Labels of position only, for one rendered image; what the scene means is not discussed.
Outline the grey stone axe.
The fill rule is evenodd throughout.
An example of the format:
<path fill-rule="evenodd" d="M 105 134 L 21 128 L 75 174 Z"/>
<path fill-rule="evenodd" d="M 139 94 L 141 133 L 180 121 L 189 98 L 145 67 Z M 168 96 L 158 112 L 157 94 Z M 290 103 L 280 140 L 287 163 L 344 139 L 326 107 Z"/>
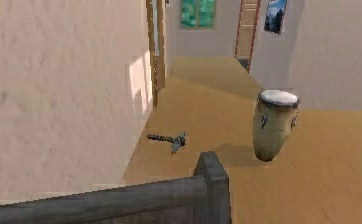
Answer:
<path fill-rule="evenodd" d="M 182 131 L 176 137 L 162 136 L 158 134 L 148 134 L 147 138 L 149 140 L 169 142 L 171 144 L 171 153 L 175 154 L 181 147 L 186 144 L 186 132 Z"/>

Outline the light wooden room door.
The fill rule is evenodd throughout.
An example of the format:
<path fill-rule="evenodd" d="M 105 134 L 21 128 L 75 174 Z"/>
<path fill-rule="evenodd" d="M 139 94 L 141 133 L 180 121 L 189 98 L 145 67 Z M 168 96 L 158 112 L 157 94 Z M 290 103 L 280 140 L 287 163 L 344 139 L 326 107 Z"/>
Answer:
<path fill-rule="evenodd" d="M 159 92 L 165 87 L 164 12 L 163 0 L 145 0 L 149 38 L 153 106 L 159 102 Z"/>

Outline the tan conga drum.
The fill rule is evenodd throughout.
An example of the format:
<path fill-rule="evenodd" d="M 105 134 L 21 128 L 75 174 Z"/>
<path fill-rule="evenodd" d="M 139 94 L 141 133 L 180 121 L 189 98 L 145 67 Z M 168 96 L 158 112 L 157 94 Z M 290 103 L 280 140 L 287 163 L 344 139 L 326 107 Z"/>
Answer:
<path fill-rule="evenodd" d="M 253 148 L 255 156 L 272 161 L 296 126 L 299 98 L 287 91 L 263 90 L 258 94 L 253 116 Z"/>

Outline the green framed window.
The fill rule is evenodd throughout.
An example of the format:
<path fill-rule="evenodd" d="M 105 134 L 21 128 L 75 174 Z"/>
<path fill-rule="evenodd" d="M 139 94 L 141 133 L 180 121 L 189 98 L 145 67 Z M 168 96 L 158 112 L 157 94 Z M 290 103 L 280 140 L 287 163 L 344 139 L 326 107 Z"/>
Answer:
<path fill-rule="evenodd" d="M 215 23 L 216 0 L 180 0 L 182 29 L 212 29 Z"/>

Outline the red-brown framed room door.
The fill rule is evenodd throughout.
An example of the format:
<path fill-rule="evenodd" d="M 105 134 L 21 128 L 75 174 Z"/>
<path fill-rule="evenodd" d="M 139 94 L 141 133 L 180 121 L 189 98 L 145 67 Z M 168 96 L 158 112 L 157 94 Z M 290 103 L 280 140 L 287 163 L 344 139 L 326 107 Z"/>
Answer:
<path fill-rule="evenodd" d="M 241 0 L 234 57 L 250 71 L 261 0 Z"/>

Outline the grey wooden bed frame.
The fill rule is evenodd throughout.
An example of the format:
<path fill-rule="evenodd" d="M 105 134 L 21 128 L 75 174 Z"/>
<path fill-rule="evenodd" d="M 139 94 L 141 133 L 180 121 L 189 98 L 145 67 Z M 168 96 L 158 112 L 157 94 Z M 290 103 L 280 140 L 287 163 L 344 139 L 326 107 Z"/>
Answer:
<path fill-rule="evenodd" d="M 190 177 L 0 205 L 0 224 L 232 224 L 229 177 L 212 152 Z"/>

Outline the blue framed wall picture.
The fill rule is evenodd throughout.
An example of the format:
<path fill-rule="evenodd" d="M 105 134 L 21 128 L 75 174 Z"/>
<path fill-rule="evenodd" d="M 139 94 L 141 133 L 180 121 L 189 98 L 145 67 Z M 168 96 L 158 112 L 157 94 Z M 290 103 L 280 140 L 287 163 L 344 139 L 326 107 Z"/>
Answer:
<path fill-rule="evenodd" d="M 266 10 L 264 30 L 274 34 L 282 31 L 287 0 L 269 0 Z"/>

